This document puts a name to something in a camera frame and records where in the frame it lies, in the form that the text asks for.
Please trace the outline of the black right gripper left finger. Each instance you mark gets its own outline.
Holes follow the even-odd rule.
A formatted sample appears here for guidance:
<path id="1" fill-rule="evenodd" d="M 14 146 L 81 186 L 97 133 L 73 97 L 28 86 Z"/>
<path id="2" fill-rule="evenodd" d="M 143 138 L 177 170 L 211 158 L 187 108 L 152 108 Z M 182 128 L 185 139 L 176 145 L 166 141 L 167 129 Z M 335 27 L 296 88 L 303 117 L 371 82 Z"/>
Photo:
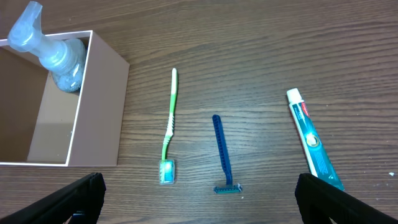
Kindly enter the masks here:
<path id="1" fill-rule="evenodd" d="M 95 224 L 104 204 L 102 174 L 91 173 L 43 199 L 1 218 L 3 224 Z"/>

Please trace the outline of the teal toothpaste tube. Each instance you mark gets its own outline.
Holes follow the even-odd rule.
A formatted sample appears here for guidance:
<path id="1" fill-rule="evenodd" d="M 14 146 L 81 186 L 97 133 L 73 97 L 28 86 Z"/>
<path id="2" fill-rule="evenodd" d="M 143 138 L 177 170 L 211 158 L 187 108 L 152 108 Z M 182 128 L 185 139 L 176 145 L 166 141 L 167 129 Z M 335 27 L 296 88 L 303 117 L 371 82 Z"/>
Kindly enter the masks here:
<path id="1" fill-rule="evenodd" d="M 345 188 L 326 153 L 299 90 L 297 88 L 288 90 L 287 99 L 310 173 L 337 189 L 344 190 Z"/>

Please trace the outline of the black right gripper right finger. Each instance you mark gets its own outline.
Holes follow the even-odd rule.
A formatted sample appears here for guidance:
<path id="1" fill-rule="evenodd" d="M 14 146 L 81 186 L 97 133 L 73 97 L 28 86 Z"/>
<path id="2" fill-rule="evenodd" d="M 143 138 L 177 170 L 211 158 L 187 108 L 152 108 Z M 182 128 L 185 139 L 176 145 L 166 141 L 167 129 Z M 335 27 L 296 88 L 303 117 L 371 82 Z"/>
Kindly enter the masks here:
<path id="1" fill-rule="evenodd" d="M 397 224 L 395 218 L 309 173 L 299 175 L 295 198 L 304 224 Z"/>

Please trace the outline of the clear foam soap pump bottle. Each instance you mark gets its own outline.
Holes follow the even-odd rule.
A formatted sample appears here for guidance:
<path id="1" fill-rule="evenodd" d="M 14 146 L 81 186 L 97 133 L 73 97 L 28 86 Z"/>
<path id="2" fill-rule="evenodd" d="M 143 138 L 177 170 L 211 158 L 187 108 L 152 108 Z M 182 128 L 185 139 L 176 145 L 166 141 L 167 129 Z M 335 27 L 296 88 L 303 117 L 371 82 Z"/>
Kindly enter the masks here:
<path id="1" fill-rule="evenodd" d="M 7 41 L 18 52 L 29 52 L 52 73 L 56 86 L 67 93 L 81 88 L 87 49 L 80 39 L 52 40 L 42 33 L 42 5 L 28 3 L 10 30 Z"/>

